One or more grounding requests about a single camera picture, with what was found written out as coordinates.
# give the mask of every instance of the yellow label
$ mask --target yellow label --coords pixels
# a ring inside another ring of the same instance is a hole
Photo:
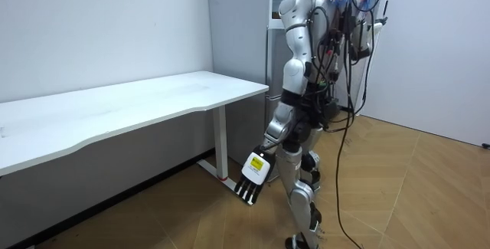
[[[252,158],[252,162],[250,163],[255,169],[261,170],[263,166],[263,162],[260,161],[257,157]]]

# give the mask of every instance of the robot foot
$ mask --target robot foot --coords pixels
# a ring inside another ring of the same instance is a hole
[[[310,249],[304,241],[296,241],[296,246],[294,246],[293,242],[295,242],[293,238],[287,238],[285,243],[286,249]]]

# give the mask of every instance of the wooden floor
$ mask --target wooden floor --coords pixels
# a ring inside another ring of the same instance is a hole
[[[325,133],[315,148],[324,249],[354,248],[335,211],[340,140]],[[488,150],[360,116],[340,175],[341,218],[365,249],[490,248]],[[295,232],[280,181],[251,208],[195,165],[36,248],[284,248]]]

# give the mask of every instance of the desk leg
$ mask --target desk leg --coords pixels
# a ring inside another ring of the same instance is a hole
[[[214,147],[216,148],[216,168],[206,160],[201,160],[198,164],[206,169],[223,184],[233,190],[235,181],[228,178],[228,152],[227,152],[227,124],[224,113],[224,106],[213,109],[214,119]]]
[[[217,177],[224,181],[228,178],[228,151],[227,151],[227,120],[224,106],[213,109],[214,119],[214,147],[216,149]]]

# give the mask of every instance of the white desk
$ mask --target white desk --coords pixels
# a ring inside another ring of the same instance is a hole
[[[60,158],[96,141],[194,111],[213,110],[217,169],[225,185],[224,105],[268,86],[206,71],[0,103],[0,176]]]

